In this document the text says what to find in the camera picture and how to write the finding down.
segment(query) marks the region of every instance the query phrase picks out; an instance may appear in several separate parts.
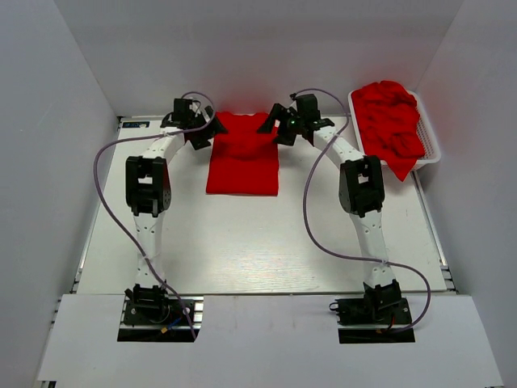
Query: white basket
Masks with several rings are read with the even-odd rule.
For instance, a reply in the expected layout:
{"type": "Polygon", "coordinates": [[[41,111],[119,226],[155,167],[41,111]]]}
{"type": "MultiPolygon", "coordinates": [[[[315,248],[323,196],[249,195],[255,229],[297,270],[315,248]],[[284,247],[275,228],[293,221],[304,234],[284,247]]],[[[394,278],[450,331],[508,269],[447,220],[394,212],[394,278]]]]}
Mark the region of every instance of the white basket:
{"type": "MultiPolygon", "coordinates": [[[[411,169],[412,171],[415,171],[426,164],[438,162],[442,154],[439,152],[435,132],[433,131],[431,123],[427,118],[426,109],[424,108],[422,101],[420,101],[420,98],[414,92],[407,92],[417,100],[417,111],[418,113],[420,113],[420,120],[417,123],[417,135],[423,144],[424,150],[426,151],[426,154],[423,156],[423,158],[417,159],[417,162],[411,169]]],[[[354,125],[355,137],[357,138],[357,145],[359,147],[359,150],[361,152],[364,152],[363,140],[361,139],[361,135],[359,133],[359,126],[357,125],[357,118],[355,117],[354,103],[352,102],[352,93],[353,91],[348,94],[348,103],[350,105],[352,124],[354,125]]],[[[381,160],[380,164],[382,165],[382,167],[387,167],[387,164],[384,160],[381,160]]]]}

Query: white wall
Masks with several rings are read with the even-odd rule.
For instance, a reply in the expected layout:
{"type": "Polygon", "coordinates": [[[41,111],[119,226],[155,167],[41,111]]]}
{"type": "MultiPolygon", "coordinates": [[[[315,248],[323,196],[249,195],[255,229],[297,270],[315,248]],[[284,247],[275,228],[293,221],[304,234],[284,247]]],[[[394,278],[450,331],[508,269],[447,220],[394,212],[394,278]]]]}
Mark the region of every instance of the white wall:
{"type": "Polygon", "coordinates": [[[0,2],[0,376],[32,386],[115,115],[52,0],[0,2]]]}
{"type": "Polygon", "coordinates": [[[234,112],[269,111],[308,86],[343,98],[382,78],[414,89],[461,1],[56,4],[116,114],[127,116],[168,112],[190,89],[234,112]]]}
{"type": "Polygon", "coordinates": [[[455,284],[517,386],[517,2],[465,0],[418,91],[443,151],[421,176],[455,284]]]}

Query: folded red shirt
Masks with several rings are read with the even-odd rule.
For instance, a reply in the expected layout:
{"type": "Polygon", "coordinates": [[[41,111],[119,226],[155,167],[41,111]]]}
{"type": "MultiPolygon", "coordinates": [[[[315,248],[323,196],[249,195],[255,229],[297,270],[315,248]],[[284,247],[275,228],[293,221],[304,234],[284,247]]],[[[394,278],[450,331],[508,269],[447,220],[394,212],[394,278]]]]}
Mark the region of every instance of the folded red shirt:
{"type": "Polygon", "coordinates": [[[404,180],[425,155],[417,135],[417,101],[399,83],[374,82],[352,93],[359,133],[367,155],[385,160],[404,180]]]}
{"type": "Polygon", "coordinates": [[[278,146],[273,133],[256,133],[267,113],[238,116],[218,112],[228,130],[215,136],[207,194],[278,195],[278,146]]]}

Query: purple cable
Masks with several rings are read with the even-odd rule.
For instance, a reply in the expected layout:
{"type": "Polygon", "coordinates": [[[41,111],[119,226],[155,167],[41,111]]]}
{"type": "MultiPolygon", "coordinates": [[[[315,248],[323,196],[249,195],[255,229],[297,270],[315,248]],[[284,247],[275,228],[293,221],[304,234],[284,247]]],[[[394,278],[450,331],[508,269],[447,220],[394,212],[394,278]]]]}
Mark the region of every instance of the purple cable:
{"type": "Polygon", "coordinates": [[[168,133],[160,133],[158,135],[149,135],[149,136],[140,136],[140,137],[130,137],[128,139],[119,139],[119,140],[115,140],[115,141],[112,141],[110,143],[107,143],[103,148],[101,148],[99,150],[99,152],[95,155],[95,160],[94,160],[94,182],[95,182],[95,189],[97,190],[97,194],[99,195],[99,199],[101,201],[101,203],[103,204],[104,208],[106,209],[106,212],[109,214],[109,216],[111,217],[111,219],[119,226],[119,228],[122,229],[122,231],[124,233],[126,233],[126,235],[129,237],[129,239],[131,239],[131,241],[135,244],[135,246],[137,247],[138,251],[140,251],[140,253],[142,254],[142,256],[145,258],[145,262],[147,263],[147,266],[149,267],[149,270],[151,271],[151,273],[153,274],[153,276],[155,277],[155,279],[158,281],[158,283],[160,283],[160,285],[166,287],[167,289],[169,289],[173,294],[174,296],[178,299],[178,302],[179,304],[181,305],[181,308],[182,308],[182,311],[183,313],[185,314],[185,316],[187,317],[187,322],[188,322],[188,326],[190,327],[191,329],[191,333],[192,333],[192,337],[194,338],[195,340],[195,330],[194,330],[194,325],[192,324],[192,320],[191,320],[191,317],[189,314],[186,314],[186,311],[187,311],[187,307],[185,306],[185,303],[183,302],[183,299],[179,296],[179,294],[176,292],[175,289],[173,289],[170,285],[168,285],[158,274],[157,272],[155,271],[153,265],[151,264],[151,262],[149,261],[149,259],[147,258],[147,254],[145,253],[144,251],[144,248],[142,247],[142,245],[138,242],[137,238],[135,238],[135,236],[132,235],[132,233],[128,230],[128,228],[126,228],[124,226],[124,224],[119,220],[119,218],[113,213],[113,211],[111,210],[111,208],[109,207],[109,205],[107,204],[106,202],[106,198],[104,198],[104,194],[103,194],[103,189],[100,187],[100,182],[99,182],[99,171],[98,171],[98,166],[99,166],[99,160],[100,160],[100,157],[101,155],[103,154],[103,152],[105,150],[107,150],[108,148],[110,147],[113,147],[117,144],[120,144],[120,143],[126,143],[128,141],[139,141],[139,140],[149,140],[149,139],[158,139],[160,137],[166,137],[166,136],[174,136],[174,135],[178,135],[180,133],[191,133],[191,132],[196,132],[196,131],[200,131],[202,129],[205,129],[207,128],[210,123],[212,123],[212,120],[214,119],[216,113],[215,113],[215,106],[213,104],[213,101],[205,94],[203,93],[200,93],[198,91],[189,91],[188,93],[185,93],[184,95],[182,95],[182,99],[185,98],[187,95],[201,95],[203,96],[205,99],[207,99],[209,101],[209,103],[212,105],[212,107],[214,108],[214,114],[212,117],[210,117],[210,120],[208,120],[208,122],[202,126],[200,126],[199,128],[193,128],[193,129],[184,129],[184,130],[179,130],[179,131],[173,131],[173,132],[168,132],[168,133]]]}
{"type": "MultiPolygon", "coordinates": [[[[368,261],[368,262],[372,262],[372,263],[382,263],[381,259],[375,259],[375,258],[372,258],[372,257],[357,257],[357,256],[342,255],[342,254],[333,252],[330,249],[327,249],[326,247],[322,246],[319,243],[319,241],[316,240],[312,230],[310,229],[309,218],[307,216],[307,195],[309,193],[310,181],[313,178],[313,175],[314,175],[314,172],[316,170],[316,167],[317,167],[318,163],[323,159],[323,156],[326,154],[326,151],[329,150],[329,148],[334,144],[334,142],[339,137],[339,135],[341,135],[341,133],[348,126],[348,123],[350,122],[350,117],[347,115],[347,110],[346,110],[345,106],[343,105],[343,103],[335,95],[329,93],[328,91],[324,91],[322,89],[317,89],[317,88],[314,87],[314,88],[303,89],[301,91],[298,91],[296,93],[296,95],[298,95],[299,93],[302,93],[304,91],[320,91],[321,93],[324,93],[324,94],[332,97],[333,99],[335,99],[339,103],[339,105],[341,105],[341,108],[343,109],[343,111],[345,112],[345,116],[347,117],[347,122],[345,123],[345,125],[334,135],[334,137],[325,146],[323,151],[317,156],[316,161],[314,162],[312,168],[310,169],[309,176],[307,177],[307,181],[305,182],[304,196],[303,196],[303,205],[302,206],[303,206],[305,229],[307,230],[307,234],[309,235],[309,237],[310,237],[311,241],[314,243],[314,245],[316,247],[318,247],[320,250],[324,251],[328,255],[332,255],[334,257],[338,257],[340,259],[346,259],[346,260],[368,261]]],[[[400,332],[409,330],[410,328],[412,328],[415,325],[417,325],[423,319],[424,315],[429,310],[429,305],[431,304],[431,286],[429,285],[429,281],[427,281],[427,278],[418,269],[413,268],[413,267],[411,267],[409,265],[406,265],[406,264],[392,263],[390,261],[388,262],[388,264],[392,265],[394,267],[405,268],[405,269],[409,269],[410,271],[413,271],[414,273],[416,273],[417,275],[419,275],[422,278],[423,282],[426,285],[426,290],[427,290],[426,305],[424,306],[424,308],[422,310],[422,313],[418,316],[418,318],[416,318],[411,324],[409,324],[409,325],[407,325],[405,327],[401,327],[400,329],[391,330],[392,333],[400,333],[400,332]]]]}

